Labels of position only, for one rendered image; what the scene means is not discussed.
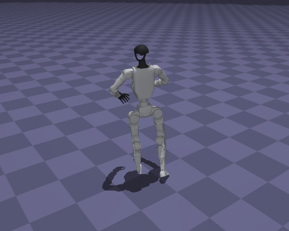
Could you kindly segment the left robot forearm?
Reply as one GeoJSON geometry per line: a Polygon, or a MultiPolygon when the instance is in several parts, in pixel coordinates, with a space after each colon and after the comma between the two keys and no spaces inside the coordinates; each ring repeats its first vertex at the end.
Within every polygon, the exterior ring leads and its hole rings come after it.
{"type": "Polygon", "coordinates": [[[116,94],[113,94],[111,91],[109,91],[110,93],[111,93],[111,95],[113,95],[114,97],[119,97],[119,96],[121,96],[119,93],[116,93],[116,94]]]}

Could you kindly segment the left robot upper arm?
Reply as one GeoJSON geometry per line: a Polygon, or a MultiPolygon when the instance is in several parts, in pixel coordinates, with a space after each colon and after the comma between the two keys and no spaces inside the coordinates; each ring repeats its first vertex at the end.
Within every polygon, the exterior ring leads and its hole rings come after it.
{"type": "Polygon", "coordinates": [[[122,71],[121,75],[117,78],[114,85],[109,89],[113,94],[118,93],[119,87],[126,81],[126,79],[130,79],[133,75],[133,69],[125,69],[122,71]]]}

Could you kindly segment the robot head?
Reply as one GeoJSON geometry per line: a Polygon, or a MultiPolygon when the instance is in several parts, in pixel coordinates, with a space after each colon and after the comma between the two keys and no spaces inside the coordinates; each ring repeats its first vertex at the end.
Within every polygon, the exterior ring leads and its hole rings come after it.
{"type": "Polygon", "coordinates": [[[149,53],[148,48],[145,45],[138,45],[134,48],[134,54],[135,54],[135,58],[137,61],[139,61],[139,65],[137,66],[137,68],[143,69],[143,68],[149,68],[149,66],[146,64],[145,62],[145,56],[146,54],[149,53]],[[143,58],[141,60],[139,60],[137,58],[136,54],[140,54],[141,56],[143,56],[143,58]]]}

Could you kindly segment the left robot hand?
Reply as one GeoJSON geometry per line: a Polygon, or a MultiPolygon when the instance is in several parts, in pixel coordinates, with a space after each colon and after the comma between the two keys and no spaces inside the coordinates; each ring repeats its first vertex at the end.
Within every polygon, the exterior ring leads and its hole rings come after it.
{"type": "MultiPolygon", "coordinates": [[[[118,97],[118,99],[121,100],[121,101],[123,100],[123,101],[126,103],[126,101],[128,101],[128,100],[127,100],[125,97],[128,98],[129,94],[127,94],[127,93],[121,93],[121,92],[119,92],[119,91],[118,91],[118,93],[121,95],[121,96],[118,97]],[[126,101],[125,101],[124,99],[125,99],[126,101]]],[[[128,98],[128,99],[129,99],[129,98],[128,98]]],[[[129,100],[130,100],[130,99],[129,99],[129,100]]],[[[122,101],[122,103],[124,104],[123,101],[122,101]]]]}

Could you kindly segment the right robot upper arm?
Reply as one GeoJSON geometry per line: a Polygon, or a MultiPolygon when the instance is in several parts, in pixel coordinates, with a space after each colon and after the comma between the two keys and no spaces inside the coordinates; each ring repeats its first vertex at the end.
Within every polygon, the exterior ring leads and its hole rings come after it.
{"type": "Polygon", "coordinates": [[[153,65],[155,69],[155,74],[161,79],[161,85],[166,86],[169,82],[169,79],[167,78],[166,74],[162,71],[162,69],[158,65],[153,65]]]}

